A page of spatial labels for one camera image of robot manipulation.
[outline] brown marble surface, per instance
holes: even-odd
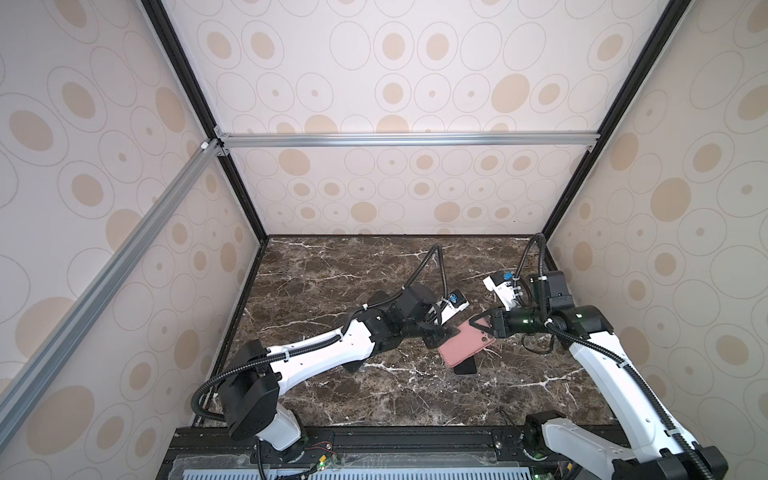
[[[527,240],[478,237],[277,237],[270,240],[230,356],[243,343],[291,343],[341,326],[377,290],[393,293],[434,243],[445,252],[449,290],[470,307],[499,304],[482,280],[517,266]],[[524,271],[533,269],[535,255]],[[431,262],[419,281],[440,292]],[[527,413],[558,409],[576,423],[613,422],[595,384],[559,343],[547,356],[499,339],[476,355],[478,374],[456,376],[421,339],[368,360],[357,373],[337,367],[296,386],[282,403],[305,425],[501,425],[503,408],[521,425]],[[540,348],[548,336],[532,342]]]

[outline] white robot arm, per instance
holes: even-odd
[[[435,254],[442,271],[442,296],[415,282]],[[337,366],[355,372],[366,359],[397,348],[405,338],[420,337],[427,348],[437,348],[458,333],[445,322],[468,305],[460,291],[448,293],[442,249],[435,245],[396,295],[375,293],[350,314],[343,327],[269,349],[259,340],[242,345],[228,370],[194,393],[192,409],[205,419],[226,422],[233,439],[256,435],[269,442],[283,459],[293,460],[303,451],[299,442],[302,427],[295,415],[280,405],[279,397]],[[223,414],[209,412],[200,404],[212,388],[217,389]]]
[[[601,480],[725,476],[727,462],[720,451],[702,448],[664,407],[600,310],[574,305],[562,272],[539,271],[528,279],[533,292],[530,301],[543,305],[543,311],[522,306],[514,280],[520,281],[511,272],[485,278],[486,288],[496,293],[503,306],[491,311],[491,327],[478,325],[476,319],[470,324],[497,338],[516,333],[556,335],[600,389],[630,444],[629,449],[615,445],[576,426],[560,412],[549,411],[526,418],[524,444],[529,455],[559,453]]]

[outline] black frame rail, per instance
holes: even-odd
[[[245,285],[243,286],[243,293],[240,295],[240,298],[237,301],[232,320],[230,321],[230,325],[227,327],[227,332],[224,333],[224,340],[221,343],[221,348],[219,349],[219,353],[216,356],[216,362],[214,363],[214,369],[211,370],[209,378],[217,376],[224,370],[224,365],[227,361],[227,357],[229,356],[230,349],[232,348],[232,342],[235,338],[235,335],[237,334],[237,329],[240,327],[240,319],[243,318],[243,312],[245,312],[246,304],[250,298],[250,291],[253,289],[253,284],[256,282],[256,275],[259,272],[261,261],[264,260],[264,255],[266,255],[266,246],[269,244],[269,242],[270,239],[267,237],[259,245],[259,250],[256,253],[256,259],[253,261],[250,272],[248,272],[248,277],[246,278]],[[209,391],[204,396],[203,400],[203,406],[206,410],[210,408],[210,402],[212,399],[213,391]],[[203,426],[203,422],[204,419],[202,417],[195,415],[194,420],[192,421],[192,425],[195,427],[201,427]]]
[[[179,78],[181,87],[187,94],[192,108],[194,109],[197,118],[200,120],[200,124],[203,126],[203,130],[208,138],[219,138],[216,129],[216,119],[213,113],[210,111],[208,103],[205,101],[205,95],[200,88],[200,84],[197,82],[197,77],[194,75],[192,66],[190,65],[187,56],[184,54],[184,48],[181,46],[174,26],[170,22],[170,17],[165,11],[165,7],[161,0],[141,0],[141,4],[144,6],[144,10],[147,12],[147,16],[152,22],[152,26],[157,33],[157,37],[160,39],[160,43],[163,45],[165,52],[168,56],[168,60],[174,67],[176,75]],[[259,243],[266,243],[266,231],[264,225],[262,225],[259,215],[256,213],[256,208],[253,206],[253,202],[250,200],[250,196],[245,189],[245,183],[243,178],[235,167],[235,163],[232,160],[232,156],[226,148],[223,148],[221,140],[219,143],[223,149],[225,155],[219,157],[219,162],[227,175],[227,179],[232,185],[237,196],[240,206],[243,208],[250,226],[256,233],[256,237],[259,239]]]

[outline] pink phone case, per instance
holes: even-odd
[[[478,320],[483,326],[488,326],[485,318]],[[469,325],[469,320],[458,326],[458,335],[449,339],[438,348],[442,359],[450,367],[455,367],[459,363],[475,355],[488,345],[493,345],[495,338],[489,337],[487,333],[481,332],[474,326]]]

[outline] wallpaper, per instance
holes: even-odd
[[[267,233],[528,234],[584,145],[233,149]]]
[[[166,0],[236,133],[589,130],[666,0]]]
[[[211,160],[0,455],[1,480],[154,480],[256,256],[224,178]]]
[[[133,2],[0,6],[0,394],[198,149]]]
[[[699,2],[550,248],[729,478],[768,471],[768,2]]]

